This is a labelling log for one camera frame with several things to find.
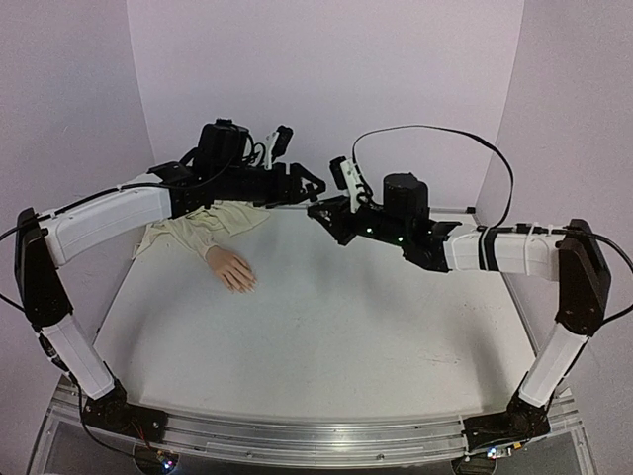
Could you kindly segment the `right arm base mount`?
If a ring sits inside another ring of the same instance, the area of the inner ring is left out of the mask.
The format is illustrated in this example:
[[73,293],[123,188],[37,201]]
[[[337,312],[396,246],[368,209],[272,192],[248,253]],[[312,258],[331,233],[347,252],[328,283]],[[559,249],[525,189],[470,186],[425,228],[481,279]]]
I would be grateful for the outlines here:
[[548,434],[551,401],[552,398],[548,398],[543,404],[532,405],[515,393],[503,411],[467,417],[462,429],[466,438],[466,453],[483,453]]

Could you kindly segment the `black nail polish brush cap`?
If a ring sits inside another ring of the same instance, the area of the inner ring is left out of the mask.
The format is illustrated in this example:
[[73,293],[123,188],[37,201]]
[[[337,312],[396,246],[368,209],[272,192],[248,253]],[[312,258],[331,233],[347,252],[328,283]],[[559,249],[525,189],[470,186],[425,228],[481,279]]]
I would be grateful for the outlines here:
[[311,202],[314,203],[317,201],[317,197],[318,197],[318,189],[313,185],[313,183],[308,183],[305,185],[305,190],[306,190],[306,194],[307,194],[307,199]]

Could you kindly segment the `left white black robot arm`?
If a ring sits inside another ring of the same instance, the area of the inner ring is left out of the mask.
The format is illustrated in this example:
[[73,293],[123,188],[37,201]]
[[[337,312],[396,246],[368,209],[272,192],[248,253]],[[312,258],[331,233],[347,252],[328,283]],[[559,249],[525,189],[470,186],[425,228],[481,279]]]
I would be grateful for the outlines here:
[[273,131],[261,154],[249,130],[217,119],[180,160],[155,165],[134,180],[45,214],[22,211],[15,236],[17,307],[50,361],[84,395],[97,400],[97,419],[114,432],[130,428],[132,407],[112,394],[115,376],[85,336],[58,275],[75,256],[136,228],[185,216],[217,201],[275,208],[315,201],[326,185],[299,163],[286,164],[292,129]]

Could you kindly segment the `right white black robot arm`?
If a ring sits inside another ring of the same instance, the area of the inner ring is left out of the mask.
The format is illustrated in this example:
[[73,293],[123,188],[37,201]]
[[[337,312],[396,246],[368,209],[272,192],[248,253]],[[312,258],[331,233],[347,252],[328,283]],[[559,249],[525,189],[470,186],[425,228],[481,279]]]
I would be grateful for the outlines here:
[[476,226],[461,221],[436,221],[429,215],[428,189],[412,174],[391,174],[384,180],[384,201],[376,204],[361,175],[353,170],[335,175],[341,195],[315,201],[308,216],[341,246],[366,238],[401,251],[403,259],[420,269],[421,284],[401,273],[384,289],[378,270],[364,274],[367,302],[393,319],[397,313],[429,324],[447,320],[470,305],[462,296],[459,273],[483,278],[482,306],[496,301],[492,276],[525,275],[555,282],[558,310],[544,345],[516,388],[508,390],[506,409],[473,416],[478,431],[492,424],[536,425],[546,418],[557,387],[568,376],[588,341],[605,326],[631,314],[625,308],[606,314],[611,274],[601,252],[609,246],[630,264],[613,241],[594,233],[584,220],[563,227],[523,223],[510,227]]

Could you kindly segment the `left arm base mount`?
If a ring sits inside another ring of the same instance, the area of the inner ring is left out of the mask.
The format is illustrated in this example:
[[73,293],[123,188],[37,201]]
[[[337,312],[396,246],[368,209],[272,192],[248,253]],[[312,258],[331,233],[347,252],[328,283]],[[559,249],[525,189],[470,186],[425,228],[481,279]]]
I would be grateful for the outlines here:
[[98,399],[87,397],[81,416],[91,428],[135,437],[149,443],[163,441],[168,419],[164,411],[130,403],[127,391],[119,381],[104,396]]

